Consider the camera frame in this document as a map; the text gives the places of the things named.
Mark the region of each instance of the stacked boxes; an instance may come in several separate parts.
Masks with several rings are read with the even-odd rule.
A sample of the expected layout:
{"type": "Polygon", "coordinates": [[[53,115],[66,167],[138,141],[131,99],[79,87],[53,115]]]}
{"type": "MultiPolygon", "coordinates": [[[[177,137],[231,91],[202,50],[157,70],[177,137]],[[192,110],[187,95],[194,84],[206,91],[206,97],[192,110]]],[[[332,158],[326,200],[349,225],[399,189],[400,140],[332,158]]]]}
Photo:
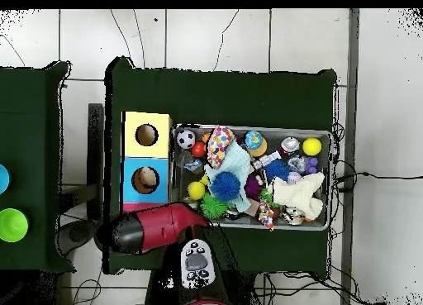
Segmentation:
{"type": "Polygon", "coordinates": [[[125,112],[122,115],[123,210],[155,207],[168,202],[168,114],[125,112]]]}

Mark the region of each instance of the red ball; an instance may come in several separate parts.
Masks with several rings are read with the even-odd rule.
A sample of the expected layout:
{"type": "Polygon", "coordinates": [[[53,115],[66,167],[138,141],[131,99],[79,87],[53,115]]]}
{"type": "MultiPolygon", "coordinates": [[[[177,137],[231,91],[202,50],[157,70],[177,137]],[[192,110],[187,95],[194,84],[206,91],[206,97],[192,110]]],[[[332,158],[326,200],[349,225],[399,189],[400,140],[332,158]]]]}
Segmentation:
{"type": "Polygon", "coordinates": [[[191,154],[196,158],[202,158],[206,154],[206,144],[204,142],[196,142],[191,148],[191,154]]]}

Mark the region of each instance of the green mat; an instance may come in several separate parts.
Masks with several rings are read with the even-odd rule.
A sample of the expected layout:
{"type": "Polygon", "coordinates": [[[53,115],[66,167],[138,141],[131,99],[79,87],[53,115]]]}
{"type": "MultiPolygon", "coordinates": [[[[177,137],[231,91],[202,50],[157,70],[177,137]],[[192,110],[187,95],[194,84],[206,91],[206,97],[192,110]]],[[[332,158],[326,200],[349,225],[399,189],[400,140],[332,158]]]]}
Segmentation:
{"type": "Polygon", "coordinates": [[[0,194],[0,210],[15,208],[28,218],[25,237],[0,240],[0,269],[72,271],[55,246],[59,215],[59,84],[68,64],[45,69],[0,68],[0,164],[12,181],[0,194]]]}
{"type": "MultiPolygon", "coordinates": [[[[107,68],[106,129],[111,130],[111,212],[117,212],[121,112],[168,113],[173,123],[222,124],[331,131],[336,74],[273,72],[201,73],[177,69],[133,69],[125,58],[107,68]]],[[[217,261],[228,269],[227,244],[219,229],[205,235],[217,261]]],[[[326,231],[226,228],[225,235],[244,271],[313,271],[326,276],[326,231]]],[[[110,254],[110,271],[157,269],[163,250],[148,255],[110,254]]]]}

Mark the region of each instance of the soccer ball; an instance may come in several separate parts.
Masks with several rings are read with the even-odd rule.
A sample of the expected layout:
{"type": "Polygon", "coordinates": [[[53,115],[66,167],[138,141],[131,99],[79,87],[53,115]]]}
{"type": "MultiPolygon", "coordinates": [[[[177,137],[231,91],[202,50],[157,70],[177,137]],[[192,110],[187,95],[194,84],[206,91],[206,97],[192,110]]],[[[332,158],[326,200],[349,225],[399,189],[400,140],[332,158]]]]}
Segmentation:
{"type": "Polygon", "coordinates": [[[195,135],[190,130],[183,130],[176,136],[176,141],[185,150],[190,149],[195,143],[195,135]]]}

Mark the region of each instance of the box hole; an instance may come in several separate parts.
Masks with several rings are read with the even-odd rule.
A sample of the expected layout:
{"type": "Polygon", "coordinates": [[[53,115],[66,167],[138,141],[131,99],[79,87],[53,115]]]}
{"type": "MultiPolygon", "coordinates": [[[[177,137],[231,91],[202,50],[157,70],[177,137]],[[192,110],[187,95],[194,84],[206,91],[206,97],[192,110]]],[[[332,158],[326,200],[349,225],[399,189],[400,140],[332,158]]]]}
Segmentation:
{"type": "Polygon", "coordinates": [[[159,174],[154,168],[143,166],[133,173],[131,182],[136,192],[150,194],[159,186],[159,174]]]}
{"type": "Polygon", "coordinates": [[[149,147],[157,142],[159,132],[151,124],[138,126],[135,132],[136,141],[143,146],[149,147]]]}

